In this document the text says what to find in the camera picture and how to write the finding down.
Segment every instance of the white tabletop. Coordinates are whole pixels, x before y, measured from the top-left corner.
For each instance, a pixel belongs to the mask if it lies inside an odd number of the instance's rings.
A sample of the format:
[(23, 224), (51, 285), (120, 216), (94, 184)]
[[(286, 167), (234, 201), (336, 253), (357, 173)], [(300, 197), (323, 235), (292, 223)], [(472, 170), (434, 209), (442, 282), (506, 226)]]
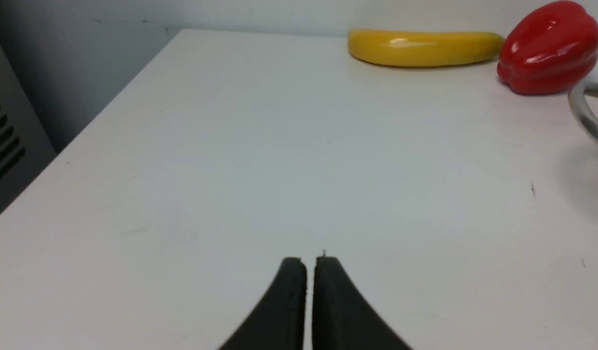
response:
[(182, 31), (0, 217), (0, 350), (214, 350), (323, 249), (417, 350), (598, 350), (598, 146), (495, 66)]

